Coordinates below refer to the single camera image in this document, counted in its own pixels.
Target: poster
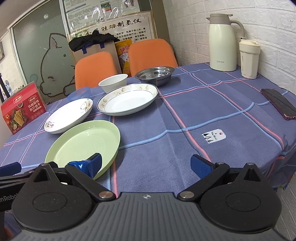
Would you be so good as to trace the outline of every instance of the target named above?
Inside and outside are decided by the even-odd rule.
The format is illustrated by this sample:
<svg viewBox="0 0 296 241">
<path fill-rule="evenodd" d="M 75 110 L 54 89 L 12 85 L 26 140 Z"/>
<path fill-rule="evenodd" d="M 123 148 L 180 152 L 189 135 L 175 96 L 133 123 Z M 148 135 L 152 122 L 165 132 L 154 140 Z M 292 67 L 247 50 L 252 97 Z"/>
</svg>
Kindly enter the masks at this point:
<svg viewBox="0 0 296 241">
<path fill-rule="evenodd" d="M 131 39 L 133 43 L 156 37 L 152 11 L 130 14 L 95 24 L 73 33 L 71 38 L 91 34 L 94 30 L 98 30 L 101 34 L 110 33 L 120 40 Z"/>
<path fill-rule="evenodd" d="M 94 23 L 140 12 L 138 0 L 62 0 L 70 34 Z"/>
</svg>

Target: white plate with floral rim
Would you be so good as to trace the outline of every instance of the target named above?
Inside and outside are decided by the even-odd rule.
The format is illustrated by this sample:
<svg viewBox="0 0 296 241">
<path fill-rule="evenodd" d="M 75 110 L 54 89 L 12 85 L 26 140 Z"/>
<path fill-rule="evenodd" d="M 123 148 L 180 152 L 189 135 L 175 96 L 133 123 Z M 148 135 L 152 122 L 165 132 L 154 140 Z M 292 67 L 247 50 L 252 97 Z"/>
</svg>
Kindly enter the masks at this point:
<svg viewBox="0 0 296 241">
<path fill-rule="evenodd" d="M 97 108 L 106 115 L 130 115 L 150 105 L 157 94 L 157 87 L 151 84 L 126 85 L 104 95 Z"/>
<path fill-rule="evenodd" d="M 91 99 L 78 99 L 56 110 L 45 122 L 44 130 L 51 134 L 64 133 L 80 124 L 91 112 Z"/>
</svg>

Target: orange chair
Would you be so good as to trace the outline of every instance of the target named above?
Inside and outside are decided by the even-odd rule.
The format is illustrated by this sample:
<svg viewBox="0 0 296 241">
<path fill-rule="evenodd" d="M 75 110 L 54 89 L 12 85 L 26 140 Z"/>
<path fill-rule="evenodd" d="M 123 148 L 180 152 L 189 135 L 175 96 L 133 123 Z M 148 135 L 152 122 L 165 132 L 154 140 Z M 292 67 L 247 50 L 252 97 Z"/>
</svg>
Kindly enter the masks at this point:
<svg viewBox="0 0 296 241">
<path fill-rule="evenodd" d="M 100 52 L 79 60 L 75 66 L 75 87 L 96 87 L 99 82 L 112 75 L 117 70 L 109 52 Z"/>
<path fill-rule="evenodd" d="M 171 46 L 163 39 L 149 39 L 132 44 L 128 57 L 132 76 L 152 67 L 178 66 Z"/>
</svg>

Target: white tumbler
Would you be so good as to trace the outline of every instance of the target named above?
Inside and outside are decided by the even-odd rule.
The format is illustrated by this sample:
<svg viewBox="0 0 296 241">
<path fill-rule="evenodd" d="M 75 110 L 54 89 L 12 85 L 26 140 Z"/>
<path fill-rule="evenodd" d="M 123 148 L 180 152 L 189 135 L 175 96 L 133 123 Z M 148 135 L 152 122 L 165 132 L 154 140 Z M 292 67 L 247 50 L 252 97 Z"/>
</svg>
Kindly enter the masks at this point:
<svg viewBox="0 0 296 241">
<path fill-rule="evenodd" d="M 248 79 L 256 79 L 260 45 L 256 41 L 242 39 L 239 43 L 239 50 L 241 53 L 242 76 Z"/>
</svg>

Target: yellow snack package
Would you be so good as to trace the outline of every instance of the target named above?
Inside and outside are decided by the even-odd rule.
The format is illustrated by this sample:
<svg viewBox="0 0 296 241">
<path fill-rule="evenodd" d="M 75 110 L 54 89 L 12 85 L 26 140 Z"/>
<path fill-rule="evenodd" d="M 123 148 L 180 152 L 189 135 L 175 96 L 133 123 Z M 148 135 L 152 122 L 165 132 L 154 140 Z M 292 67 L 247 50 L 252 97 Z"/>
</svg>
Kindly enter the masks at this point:
<svg viewBox="0 0 296 241">
<path fill-rule="evenodd" d="M 131 77 L 131 70 L 129 66 L 129 60 L 128 60 L 128 49 L 132 45 L 132 40 L 127 39 L 120 42 L 115 43 L 120 67 L 123 74 L 128 74 L 129 77 Z"/>
</svg>

